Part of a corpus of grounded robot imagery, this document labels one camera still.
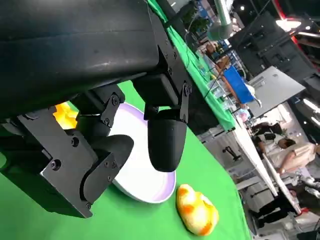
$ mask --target green surface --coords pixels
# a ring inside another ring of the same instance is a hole
[[[144,109],[130,81],[119,86],[128,103]],[[233,181],[189,129],[177,169],[177,186],[185,183],[204,193],[219,211],[219,223],[206,239],[250,239]],[[175,194],[162,204],[147,204],[125,196],[112,185],[92,206],[93,217],[81,219],[46,212],[1,174],[0,189],[1,240],[199,239],[184,228]]]
[[[167,20],[165,14],[159,7],[156,0],[149,0],[149,5],[154,9],[154,11],[160,16],[163,20]],[[169,27],[167,30],[173,44],[176,46],[179,54],[187,67],[187,70],[193,81],[199,88],[200,92],[203,96],[207,95],[209,88],[207,86],[207,82],[209,82],[209,75],[203,76],[199,71],[199,67],[203,66],[208,72],[209,67],[205,63],[205,61],[200,62],[198,58],[194,55],[194,53],[188,48],[185,41],[181,38],[181,36],[174,30],[173,27]],[[218,119],[220,125],[223,127],[225,131],[231,130],[235,126],[235,120],[232,114],[227,110],[224,110],[222,105],[219,103],[217,98],[213,94],[208,94],[205,98],[205,101],[208,103],[211,110],[214,112],[214,115]]]

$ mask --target yellow toy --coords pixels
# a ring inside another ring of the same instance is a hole
[[[77,111],[73,111],[67,102],[55,106],[56,112],[53,114],[55,120],[63,129],[75,129],[77,126]]]
[[[176,193],[176,205],[184,225],[198,236],[209,235],[219,221],[219,213],[201,192],[182,184]]]

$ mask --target metal bracket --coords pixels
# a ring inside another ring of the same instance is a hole
[[[112,128],[114,125],[115,114],[119,105],[119,97],[116,94],[112,94],[105,106],[105,110],[101,113],[100,120],[109,128]]]
[[[181,91],[181,96],[180,96],[180,120],[184,123],[188,123],[188,118],[189,118],[189,96],[191,93],[191,87],[188,83],[184,83]]]

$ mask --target purple rim plate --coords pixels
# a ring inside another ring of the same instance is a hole
[[[176,171],[158,172],[152,167],[144,113],[128,103],[121,104],[110,132],[110,135],[116,134],[129,135],[134,146],[129,159],[114,179],[114,185],[137,201],[150,204],[165,202],[175,191]]]

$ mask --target person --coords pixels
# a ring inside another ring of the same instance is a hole
[[[296,204],[299,204],[299,200],[297,198],[297,193],[294,190],[289,190],[293,200]],[[301,214],[308,212],[309,210],[305,207],[301,209]],[[289,213],[293,213],[297,215],[296,210],[290,204],[287,197],[284,195],[282,191],[278,192],[278,196],[274,198],[273,201],[269,202],[268,204],[264,205],[262,208],[259,209],[259,212],[250,211],[250,213],[257,219],[258,228],[263,228],[266,223],[270,224],[280,219],[284,219]]]
[[[313,161],[316,154],[320,154],[320,145],[310,142],[294,144],[283,151],[269,154],[269,158],[277,172],[282,175],[285,172],[294,172],[298,168],[305,167]]]
[[[283,134],[283,130],[280,124],[277,122],[273,125],[269,124],[268,122],[262,122],[252,127],[252,131],[255,135],[261,135],[265,133],[274,133],[274,134]]]
[[[253,136],[252,141],[258,148],[258,153],[262,159],[262,154],[272,155],[296,144],[296,142],[290,138],[284,138],[279,134],[271,132]]]

